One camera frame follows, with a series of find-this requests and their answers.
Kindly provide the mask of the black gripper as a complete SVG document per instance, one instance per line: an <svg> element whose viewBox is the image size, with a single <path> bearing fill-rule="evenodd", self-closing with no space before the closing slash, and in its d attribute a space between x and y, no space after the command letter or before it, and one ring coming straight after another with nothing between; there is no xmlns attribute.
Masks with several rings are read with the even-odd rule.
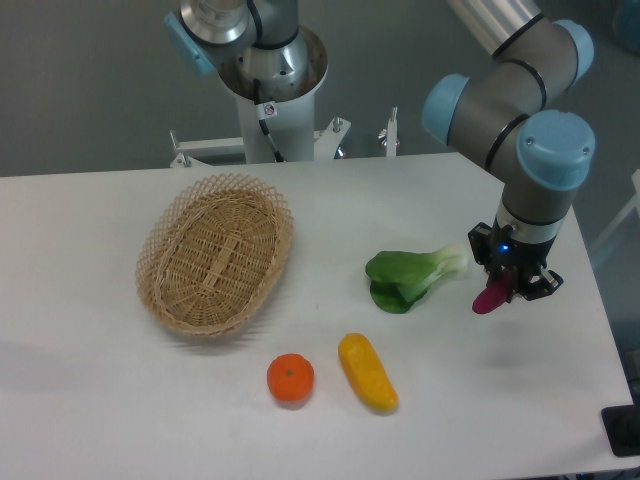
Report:
<svg viewBox="0 0 640 480"><path fill-rule="evenodd" d="M511 291L507 303L516 297L534 301L553 295L563 278L547 267L547 255L554 238L541 243L526 243L514 238L512 227L494 227L480 222L468 233L474 261L486 273L498 270L512 272Z"/></svg>

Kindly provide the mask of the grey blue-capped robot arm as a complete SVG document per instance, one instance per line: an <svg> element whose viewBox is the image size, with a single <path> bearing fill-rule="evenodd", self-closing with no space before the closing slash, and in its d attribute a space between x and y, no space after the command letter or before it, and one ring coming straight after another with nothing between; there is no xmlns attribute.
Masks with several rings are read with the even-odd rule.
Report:
<svg viewBox="0 0 640 480"><path fill-rule="evenodd" d="M503 185L491 224L468 235L487 273L476 312L515 297L553 294L562 278L549 251L589 170L595 136L581 117L548 108L590 68L580 25L552 22L532 1L454 1L452 10L496 62L483 81L441 79L423 109L427 132ZM314 131L314 96L326 77L322 42L294 1L184 1L163 20L195 72L217 73L235 97L250 163L330 161L347 123Z"/></svg>

